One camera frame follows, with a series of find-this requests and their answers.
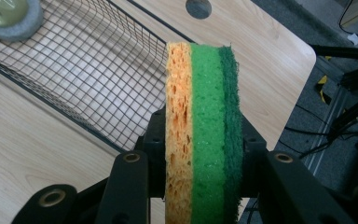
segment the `wire rack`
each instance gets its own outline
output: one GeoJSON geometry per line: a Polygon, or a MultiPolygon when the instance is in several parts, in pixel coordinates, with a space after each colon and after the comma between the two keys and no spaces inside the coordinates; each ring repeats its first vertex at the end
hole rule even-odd
{"type": "Polygon", "coordinates": [[[0,73],[115,149],[165,104],[165,42],[110,1],[42,0],[32,38],[0,41],[0,73]]]}

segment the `floor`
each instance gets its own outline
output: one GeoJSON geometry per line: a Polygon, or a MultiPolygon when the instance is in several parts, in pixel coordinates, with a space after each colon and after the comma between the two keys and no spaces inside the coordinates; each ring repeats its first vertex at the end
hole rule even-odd
{"type": "MultiPolygon", "coordinates": [[[[347,39],[348,34],[343,32],[338,25],[342,13],[351,0],[252,1],[309,44],[358,48],[358,44],[354,46],[347,39]]],[[[358,22],[349,27],[344,27],[344,29],[350,33],[358,34],[358,22]]],[[[354,60],[344,61],[333,58],[330,63],[343,72],[358,68],[358,61],[354,60]]],[[[315,66],[286,127],[315,133],[320,131],[323,125],[320,119],[326,121],[326,115],[331,108],[330,105],[322,102],[319,93],[315,90],[315,84],[324,75],[325,73],[315,66]]],[[[324,85],[324,92],[334,98],[338,87],[337,81],[330,77],[324,85]]],[[[357,101],[358,91],[351,92],[345,108],[351,107],[357,101]]],[[[358,132],[358,124],[353,125],[351,131],[358,132]]],[[[275,150],[294,153],[293,148],[304,151],[312,148],[317,138],[318,136],[315,135],[299,134],[285,130],[275,150]]],[[[357,143],[358,137],[348,139],[342,137],[334,141],[322,153],[323,158],[318,162],[314,162],[311,165],[307,160],[303,160],[303,162],[320,183],[330,189],[342,192],[346,188],[347,181],[351,175],[351,168],[358,157],[357,143]]],[[[252,208],[254,203],[254,199],[248,203],[247,209],[249,211],[254,210],[252,208]]],[[[239,223],[262,223],[257,211],[253,213],[250,219],[249,214],[250,212],[244,213],[239,223]]]]}
{"type": "MultiPolygon", "coordinates": [[[[349,34],[343,32],[338,23],[351,0],[296,0],[296,2],[342,38],[347,39],[349,34]]],[[[358,22],[349,27],[344,27],[344,29],[358,34],[358,22]]]]}

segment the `wooden table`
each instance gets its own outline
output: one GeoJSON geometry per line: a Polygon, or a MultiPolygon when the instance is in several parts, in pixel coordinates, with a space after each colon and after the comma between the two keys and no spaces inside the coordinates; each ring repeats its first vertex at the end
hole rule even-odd
{"type": "MultiPolygon", "coordinates": [[[[315,63],[313,50],[251,1],[211,0],[208,19],[190,17],[181,1],[137,1],[198,43],[231,45],[240,63],[241,111],[273,149],[315,63]]],[[[177,34],[127,1],[117,4],[167,41],[177,34]]],[[[109,175],[109,146],[0,75],[0,223],[8,223],[43,187],[77,190],[109,175]]],[[[152,223],[163,203],[152,202],[152,223]]]]}

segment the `green scrub pad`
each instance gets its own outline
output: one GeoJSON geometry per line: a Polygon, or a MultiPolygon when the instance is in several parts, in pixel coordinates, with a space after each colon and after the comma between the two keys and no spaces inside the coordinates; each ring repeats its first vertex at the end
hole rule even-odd
{"type": "Polygon", "coordinates": [[[168,45],[166,223],[235,223],[242,138],[231,48],[168,45]]]}
{"type": "Polygon", "coordinates": [[[39,0],[0,1],[1,40],[25,40],[39,29],[42,22],[43,10],[39,0]]]}

